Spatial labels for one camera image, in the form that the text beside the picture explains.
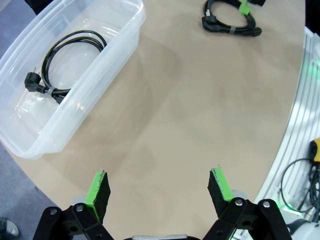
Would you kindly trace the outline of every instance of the yellow object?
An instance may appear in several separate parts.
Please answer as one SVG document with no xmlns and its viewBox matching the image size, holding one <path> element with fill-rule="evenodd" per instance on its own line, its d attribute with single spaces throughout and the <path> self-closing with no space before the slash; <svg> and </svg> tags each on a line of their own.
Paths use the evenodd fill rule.
<svg viewBox="0 0 320 240">
<path fill-rule="evenodd" d="M 320 137 L 310 142 L 309 157 L 316 163 L 320 163 L 320 151 L 318 151 L 319 146 Z"/>
</svg>

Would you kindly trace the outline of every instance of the clear plastic container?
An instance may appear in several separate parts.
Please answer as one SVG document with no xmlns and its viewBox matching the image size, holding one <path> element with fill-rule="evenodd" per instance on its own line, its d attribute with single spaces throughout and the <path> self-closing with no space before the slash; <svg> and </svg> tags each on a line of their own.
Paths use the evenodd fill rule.
<svg viewBox="0 0 320 240">
<path fill-rule="evenodd" d="M 1 141 L 25 159 L 60 152 L 137 48 L 145 18 L 142 0 L 53 1 L 0 60 Z M 27 73 L 40 71 L 48 50 L 78 30 L 98 32 L 107 47 L 99 54 L 90 44 L 75 43 L 57 53 L 50 81 L 71 88 L 60 105 L 47 94 L 28 92 Z"/>
</svg>

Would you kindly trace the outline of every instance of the gray carpet floor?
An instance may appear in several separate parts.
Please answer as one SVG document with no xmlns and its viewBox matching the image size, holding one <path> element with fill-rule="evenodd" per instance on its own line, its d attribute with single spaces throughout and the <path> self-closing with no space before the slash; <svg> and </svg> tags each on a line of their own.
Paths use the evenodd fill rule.
<svg viewBox="0 0 320 240">
<path fill-rule="evenodd" d="M 0 11 L 0 58 L 34 17 L 24 0 L 12 0 Z M 16 239 L 33 239 L 43 210 L 54 205 L 0 144 L 0 217 L 17 224 Z"/>
</svg>

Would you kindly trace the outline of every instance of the black cable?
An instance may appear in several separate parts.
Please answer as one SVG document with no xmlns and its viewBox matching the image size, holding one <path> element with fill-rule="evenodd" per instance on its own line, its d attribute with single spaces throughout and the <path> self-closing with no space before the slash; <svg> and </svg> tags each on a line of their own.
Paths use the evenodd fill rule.
<svg viewBox="0 0 320 240">
<path fill-rule="evenodd" d="M 300 162 L 300 161 L 309 161 L 311 163 L 310 170 L 308 172 L 308 180 L 309 180 L 310 186 L 309 186 L 309 188 L 308 188 L 308 190 L 307 190 L 307 192 L 306 192 L 301 204 L 299 205 L 298 209 L 293 209 L 291 206 L 288 205 L 288 203 L 285 200 L 284 193 L 283 193 L 283 182 L 284 182 L 284 178 L 285 178 L 285 174 L 286 174 L 287 170 L 292 165 L 294 165 L 295 163 Z M 319 221 L 319 213 L 320 213 L 319 184 L 320 184 L 320 168 L 319 168 L 319 166 L 317 166 L 315 164 L 315 162 L 312 159 L 310 159 L 310 158 L 300 158 L 300 159 L 297 159 L 297 160 L 291 162 L 284 169 L 282 177 L 281 177 L 281 182 L 280 182 L 280 194 L 281 194 L 281 198 L 283 200 L 283 203 L 289 209 L 292 209 L 292 210 L 300 212 L 300 213 L 308 213 L 312 208 L 315 208 L 315 212 L 314 212 L 314 215 L 313 215 L 312 222 L 318 223 L 318 221 Z M 309 204 L 311 206 L 306 210 L 301 210 L 301 208 L 305 204 L 308 196 L 309 196 Z"/>
<path fill-rule="evenodd" d="M 211 11 L 211 6 L 215 2 L 223 2 L 234 6 L 239 9 L 241 2 L 238 0 L 207 0 L 203 6 L 203 14 L 202 18 L 202 26 L 212 32 L 212 33 L 227 33 L 232 35 L 242 35 L 242 36 L 259 36 L 262 32 L 260 27 L 256 27 L 256 21 L 254 17 L 249 13 L 248 15 L 244 15 L 247 25 L 241 27 L 235 27 L 227 25 L 221 21 L 219 21 L 216 16 L 213 15 Z"/>
<path fill-rule="evenodd" d="M 96 35 L 101 40 L 102 44 L 99 40 L 91 36 L 79 36 L 79 37 L 75 37 L 65 41 L 66 39 L 70 38 L 73 35 L 83 34 L 83 33 Z M 80 30 L 80 31 L 75 31 L 66 35 L 65 37 L 61 38 L 58 42 L 56 42 L 44 57 L 42 67 L 41 67 L 41 75 L 42 75 L 42 81 L 44 83 L 44 86 L 39 84 L 41 78 L 37 73 L 29 72 L 27 74 L 24 84 L 25 84 L 25 87 L 29 90 L 29 92 L 39 92 L 42 94 L 49 93 L 51 97 L 53 97 L 57 101 L 57 103 L 60 104 L 63 101 L 63 99 L 69 93 L 70 89 L 58 89 L 53 87 L 49 80 L 49 68 L 57 52 L 60 49 L 62 49 L 64 46 L 67 46 L 69 44 L 74 44 L 74 43 L 91 44 L 92 46 L 96 47 L 99 50 L 99 52 L 101 52 L 107 46 L 107 42 L 105 41 L 105 39 L 99 33 L 92 30 Z"/>
</svg>

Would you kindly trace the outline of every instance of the table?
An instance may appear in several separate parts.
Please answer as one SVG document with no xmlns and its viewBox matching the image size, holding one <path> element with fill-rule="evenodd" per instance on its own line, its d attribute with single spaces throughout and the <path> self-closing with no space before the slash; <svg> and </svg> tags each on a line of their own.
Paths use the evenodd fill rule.
<svg viewBox="0 0 320 240">
<path fill-rule="evenodd" d="M 139 47 L 60 153 L 14 157 L 58 206 L 108 172 L 104 225 L 115 239 L 186 233 L 217 219 L 207 184 L 221 166 L 254 201 L 294 99 L 304 4 L 267 0 L 252 12 L 259 37 L 206 32 L 203 0 L 146 0 Z M 217 3 L 217 18 L 244 24 Z"/>
</svg>

